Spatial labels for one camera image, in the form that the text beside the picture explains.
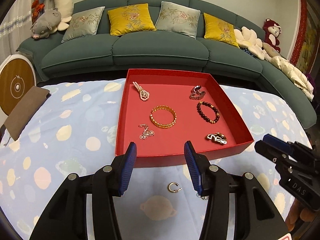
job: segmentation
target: black beaded bracelet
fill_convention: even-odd
[[[216,119],[214,119],[213,121],[210,120],[209,117],[207,117],[202,111],[201,111],[201,105],[204,105],[204,106],[208,106],[210,108],[212,108],[212,110],[216,113]],[[219,111],[217,110],[217,108],[215,108],[213,105],[211,105],[210,103],[207,103],[207,102],[203,102],[203,101],[199,101],[199,103],[197,104],[197,111],[199,113],[199,115],[207,122],[209,123],[216,123],[220,116],[219,116]]]

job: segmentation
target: sheer white curtain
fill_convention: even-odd
[[[0,25],[0,64],[25,39],[30,37],[31,4],[34,0],[16,0]]]

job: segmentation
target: polka dot tablecloth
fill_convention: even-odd
[[[115,156],[118,116],[125,79],[47,86],[52,96],[36,112],[17,141],[6,132],[0,144],[0,206],[15,230],[29,239],[43,209],[65,177],[95,173]],[[289,106],[279,97],[222,86],[255,141],[270,133],[310,146]],[[285,218],[294,198],[279,186],[275,165],[254,151],[213,160],[226,172],[252,172]],[[183,188],[170,193],[167,185]],[[114,198],[124,240],[195,240],[207,201],[197,197],[186,165],[134,169],[128,190]],[[228,239],[234,228],[230,199]],[[87,201],[89,240],[94,239],[91,196]]]

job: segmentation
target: red box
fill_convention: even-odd
[[[147,101],[140,99],[132,84],[137,82],[150,93]],[[196,105],[199,101],[189,98],[194,86],[202,86],[206,95],[201,101],[213,104],[220,112],[220,119],[215,124],[206,122],[198,114]],[[168,129],[156,127],[150,120],[151,110],[160,105],[171,107],[177,114],[177,122]],[[211,120],[215,113],[207,106],[201,106]],[[173,116],[169,111],[158,110],[154,119],[161,124],[171,123]],[[147,124],[154,136],[141,140],[139,136]],[[228,143],[220,145],[206,140],[209,133],[220,132],[227,137]],[[116,140],[116,156],[125,153],[129,143],[137,145],[135,167],[162,167],[185,164],[183,147],[190,140],[197,153],[204,154],[209,160],[236,155],[244,151],[253,138],[232,102],[207,73],[160,70],[129,69],[122,96],[119,124]]]

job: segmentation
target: green sofa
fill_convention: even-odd
[[[161,1],[170,1],[198,9],[197,38],[178,33],[149,31],[111,36],[108,10],[148,3],[155,24]],[[303,92],[267,61],[255,59],[244,51],[223,42],[204,39],[203,13],[216,16],[240,29],[253,29],[260,39],[265,32],[252,22],[214,4],[201,0],[83,0],[74,6],[74,13],[105,6],[97,34],[61,43],[63,32],[47,39],[28,38],[17,49],[28,54],[42,80],[54,77],[123,70],[159,68],[199,71],[255,82],[263,91],[283,98],[292,108],[303,128],[316,123],[316,113]]]

